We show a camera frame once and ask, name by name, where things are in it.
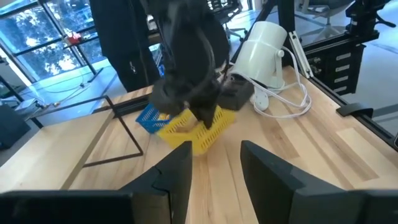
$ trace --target black clamp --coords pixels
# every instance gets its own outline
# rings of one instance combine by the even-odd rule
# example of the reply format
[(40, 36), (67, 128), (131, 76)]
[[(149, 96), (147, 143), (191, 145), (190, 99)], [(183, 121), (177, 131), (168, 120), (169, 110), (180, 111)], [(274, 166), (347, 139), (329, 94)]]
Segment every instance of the black clamp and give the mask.
[(338, 108), (336, 111), (343, 117), (349, 115), (352, 116), (366, 115), (372, 118), (373, 116), (373, 108), (365, 106), (362, 103), (351, 103), (348, 105), (344, 105), (341, 108)]

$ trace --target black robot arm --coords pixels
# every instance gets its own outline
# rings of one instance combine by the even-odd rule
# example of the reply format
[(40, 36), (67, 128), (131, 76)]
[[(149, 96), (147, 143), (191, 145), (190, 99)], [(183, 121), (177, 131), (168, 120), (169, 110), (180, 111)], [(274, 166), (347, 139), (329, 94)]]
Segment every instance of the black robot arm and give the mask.
[(210, 128), (221, 87), (215, 68), (229, 56), (223, 26), (204, 0), (141, 0), (162, 37), (165, 77), (155, 85), (151, 103), (176, 116), (189, 108)]

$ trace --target wooden table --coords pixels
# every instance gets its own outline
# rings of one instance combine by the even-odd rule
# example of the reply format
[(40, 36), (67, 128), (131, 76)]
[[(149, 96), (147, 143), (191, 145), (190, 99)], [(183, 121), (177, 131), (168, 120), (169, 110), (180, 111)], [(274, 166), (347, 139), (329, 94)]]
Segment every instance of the wooden table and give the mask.
[[(117, 97), (115, 97), (115, 98), (113, 98), (111, 100), (112, 100), (112, 103), (116, 105), (118, 103), (126, 102), (128, 100), (140, 98), (142, 96), (146, 96), (146, 95), (151, 94), (152, 93), (152, 88), (153, 88), (153, 86), (151, 85), (151, 86), (148, 86), (148, 87), (136, 90), (136, 91), (132, 91), (130, 93), (126, 93), (123, 96), (117, 96)], [(103, 100), (103, 103), (99, 107), (102, 108), (102, 107), (105, 107), (105, 106), (109, 106), (109, 105), (108, 105), (108, 102), (106, 102), (106, 100)]]
[(107, 110), (40, 129), (0, 167), (0, 192), (68, 189), (112, 118)]
[[(294, 71), (284, 69), (287, 83)], [(295, 119), (265, 118), (247, 104), (207, 154), (193, 160), (193, 180), (187, 223), (257, 223), (239, 159), (242, 140), (250, 140), (301, 169), (344, 189), (398, 186), (398, 153), (353, 117), (342, 118), (338, 105), (302, 78), (313, 99), (312, 109)], [(123, 96), (115, 99), (130, 99)], [(299, 102), (298, 88), (282, 96)], [(268, 113), (281, 115), (295, 109), (271, 99)], [(155, 135), (147, 134), (135, 118), (124, 117), (144, 156), (81, 170), (71, 189), (118, 189), (171, 152)], [(88, 162), (136, 152), (118, 121), (112, 121)]]

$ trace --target office chair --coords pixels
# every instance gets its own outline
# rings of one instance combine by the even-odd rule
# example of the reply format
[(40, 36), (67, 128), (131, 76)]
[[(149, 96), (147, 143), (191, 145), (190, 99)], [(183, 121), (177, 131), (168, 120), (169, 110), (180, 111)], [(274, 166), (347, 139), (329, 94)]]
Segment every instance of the office chair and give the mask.
[(332, 26), (330, 17), (344, 11), (352, 2), (353, 0), (298, 0), (297, 11), (303, 14), (315, 15), (314, 18), (326, 18), (326, 26), (324, 28), (307, 32), (301, 37), (318, 34), (314, 40), (316, 42), (323, 38), (340, 34), (341, 31), (339, 30), (345, 30), (345, 26)]
[(247, 30), (245, 28), (235, 28), (230, 29), (227, 25), (233, 17), (242, 12), (242, 4), (240, 0), (207, 0), (208, 6), (210, 10), (213, 12), (215, 17), (225, 26), (225, 32), (228, 36), (228, 39), (231, 38), (231, 35), (235, 37), (239, 37), (240, 41), (243, 41), (243, 37), (239, 35), (238, 31), (243, 31), (244, 34), (247, 34)]

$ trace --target yellow plastic basket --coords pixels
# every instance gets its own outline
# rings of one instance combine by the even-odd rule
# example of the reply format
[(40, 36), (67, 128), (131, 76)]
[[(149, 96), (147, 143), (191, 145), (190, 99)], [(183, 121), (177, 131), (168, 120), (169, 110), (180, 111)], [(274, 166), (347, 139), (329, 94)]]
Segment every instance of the yellow plastic basket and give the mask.
[(213, 125), (209, 130), (203, 122), (198, 123), (189, 133), (178, 133), (178, 127), (184, 127), (193, 116), (190, 110), (184, 110), (180, 116), (173, 118), (157, 135), (165, 140), (173, 149), (184, 141), (192, 141), (193, 155), (198, 156), (207, 152), (218, 136), (235, 120), (235, 112), (216, 107)]

